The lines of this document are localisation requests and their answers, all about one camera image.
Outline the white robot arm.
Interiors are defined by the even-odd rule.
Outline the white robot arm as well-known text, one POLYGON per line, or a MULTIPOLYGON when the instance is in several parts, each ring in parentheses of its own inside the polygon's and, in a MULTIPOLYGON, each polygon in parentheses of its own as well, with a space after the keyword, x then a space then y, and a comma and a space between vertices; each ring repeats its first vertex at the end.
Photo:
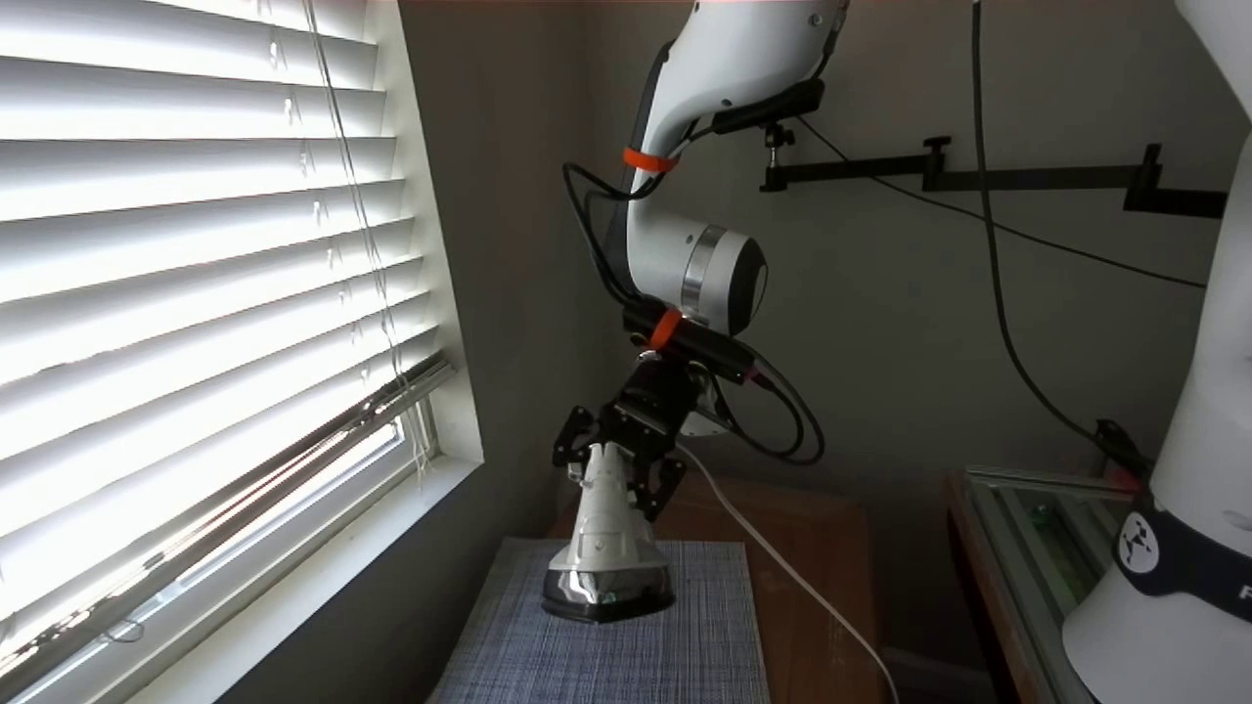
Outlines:
MULTIPOLYGON (((663 209, 684 158, 739 130, 765 130, 820 106, 850 0, 691 0, 654 60, 625 175, 589 180, 571 203, 620 209, 619 239, 595 252, 597 279, 658 373, 645 416, 667 443, 710 379, 781 392, 785 374, 752 353, 765 257, 736 227, 663 209)), ((1216 203, 1188 374, 1148 478, 1130 493, 1105 566, 1064 614, 1064 660, 1099 704, 1249 704, 1252 619, 1252 180, 1216 203)))

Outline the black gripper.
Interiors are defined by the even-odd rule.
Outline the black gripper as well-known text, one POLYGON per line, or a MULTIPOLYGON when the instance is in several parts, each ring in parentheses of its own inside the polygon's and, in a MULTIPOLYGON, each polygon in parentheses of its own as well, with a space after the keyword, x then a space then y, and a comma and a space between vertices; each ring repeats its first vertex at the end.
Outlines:
MULTIPOLYGON (((684 460, 667 449, 675 447, 675 433, 691 416, 698 387, 705 379, 689 365, 640 357, 625 374, 620 392, 597 412, 602 443, 619 443, 635 458, 663 455, 662 460, 645 465, 635 481, 635 503, 645 519, 662 515, 662 510, 684 478, 684 460)), ((550 465, 584 465, 589 458, 589 443, 595 416, 586 407, 575 407, 550 443, 550 465)))

